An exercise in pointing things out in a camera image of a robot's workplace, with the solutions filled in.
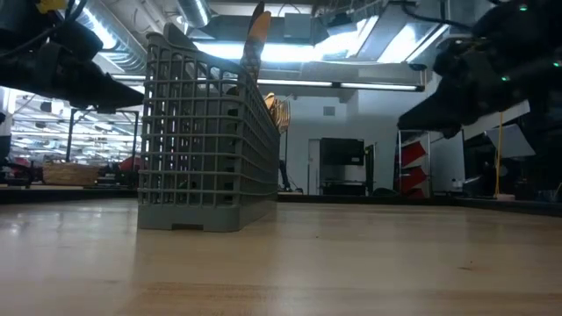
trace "fluorescent light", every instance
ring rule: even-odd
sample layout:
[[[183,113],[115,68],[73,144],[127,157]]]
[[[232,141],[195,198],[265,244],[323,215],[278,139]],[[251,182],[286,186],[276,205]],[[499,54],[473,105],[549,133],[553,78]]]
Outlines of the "fluorescent light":
[[[92,122],[98,122],[98,121],[99,121],[99,119],[94,118],[94,117],[91,116],[90,114],[84,115],[84,118],[85,118],[85,119],[88,119],[89,121],[92,121]]]
[[[22,131],[14,131],[11,132],[12,135],[26,135],[26,136],[47,136],[53,138],[60,138],[60,139],[67,139],[67,133],[45,133],[45,132],[22,132]],[[104,138],[108,140],[123,140],[123,141],[131,141],[133,140],[133,136],[127,135],[114,135],[114,134],[102,134],[102,133],[73,133],[73,139],[90,139],[90,138]],[[137,141],[141,141],[141,137],[137,136]]]
[[[394,37],[393,41],[380,55],[377,62],[392,63],[404,61],[415,50],[415,30],[411,25],[405,25]]]
[[[29,151],[33,152],[34,154],[66,154],[67,152],[62,151],[60,149],[49,150],[49,149],[29,149]]]
[[[99,128],[99,129],[103,129],[104,131],[110,132],[113,130],[113,126],[107,124],[107,123],[96,123],[94,124],[94,128]]]
[[[418,87],[400,84],[378,84],[378,83],[341,83],[342,88],[345,89],[359,89],[359,90],[401,90],[401,91],[416,91]]]
[[[31,145],[35,142],[33,140],[30,140],[30,139],[21,139],[21,140],[14,140],[14,141],[17,141],[17,142],[20,142],[20,143],[26,144],[26,145]]]
[[[228,60],[239,60],[244,53],[243,43],[194,43],[207,54]],[[314,47],[310,45],[266,44],[262,52],[262,61],[271,62],[306,62],[312,61]]]
[[[125,81],[144,81],[146,78],[144,75],[112,75],[115,80],[125,80]]]
[[[271,79],[257,79],[258,84],[269,85],[290,85],[290,86],[303,86],[303,87],[331,87],[332,83],[329,82],[310,82],[300,80],[271,80]]]
[[[449,26],[448,25],[441,25],[441,27],[439,27],[437,29],[437,31],[435,33],[433,33],[433,35],[431,35],[430,38],[428,38],[426,41],[424,41],[418,48],[416,48],[407,58],[406,61],[407,62],[412,62],[414,59],[416,59],[421,53],[423,53],[423,51],[425,51],[426,49],[428,49],[429,45],[431,45],[433,42],[435,42],[439,37],[441,37],[441,35],[443,35],[447,30],[449,30]]]

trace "ceiling pipe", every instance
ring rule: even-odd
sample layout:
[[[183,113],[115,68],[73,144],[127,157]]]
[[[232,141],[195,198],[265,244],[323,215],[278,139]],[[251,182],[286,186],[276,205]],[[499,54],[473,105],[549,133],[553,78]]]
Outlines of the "ceiling pipe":
[[[142,0],[136,0],[137,9],[139,10],[140,14],[142,14],[144,16],[144,18],[147,20],[147,22],[150,25],[150,27],[152,28],[152,30],[154,32],[161,33],[163,28],[161,26],[159,26],[158,23],[156,23],[156,21],[154,20],[154,18],[152,18],[150,13],[148,13],[148,10],[144,6],[143,2],[144,1],[142,1]]]
[[[177,6],[191,27],[201,28],[211,21],[211,9],[206,0],[177,0]]]
[[[105,29],[117,43],[115,47],[104,49],[99,55],[125,73],[145,72],[147,51],[101,0],[89,0],[77,22],[94,32]]]

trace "white wall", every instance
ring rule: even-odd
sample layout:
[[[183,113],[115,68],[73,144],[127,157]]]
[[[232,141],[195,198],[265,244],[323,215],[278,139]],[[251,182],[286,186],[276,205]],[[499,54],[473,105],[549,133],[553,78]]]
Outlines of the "white wall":
[[[306,191],[308,140],[324,137],[345,138],[347,105],[341,104],[337,97],[298,97],[296,100],[291,98],[290,101],[287,173],[299,188]],[[334,106],[335,116],[325,117],[324,106]],[[285,158],[284,134],[281,135],[280,156],[281,159]]]

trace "wooden surface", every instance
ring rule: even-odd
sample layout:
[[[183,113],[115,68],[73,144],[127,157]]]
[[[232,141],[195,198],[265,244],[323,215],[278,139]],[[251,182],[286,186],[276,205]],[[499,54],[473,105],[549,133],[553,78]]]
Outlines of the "wooden surface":
[[[2,316],[562,314],[562,219],[286,204],[137,233],[133,200],[0,210]]]

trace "gray plastic basket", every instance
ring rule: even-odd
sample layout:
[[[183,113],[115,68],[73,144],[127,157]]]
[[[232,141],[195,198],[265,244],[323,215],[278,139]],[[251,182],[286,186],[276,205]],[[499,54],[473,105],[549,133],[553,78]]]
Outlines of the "gray plastic basket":
[[[275,210],[279,132],[249,74],[148,39],[139,228],[232,232]]]

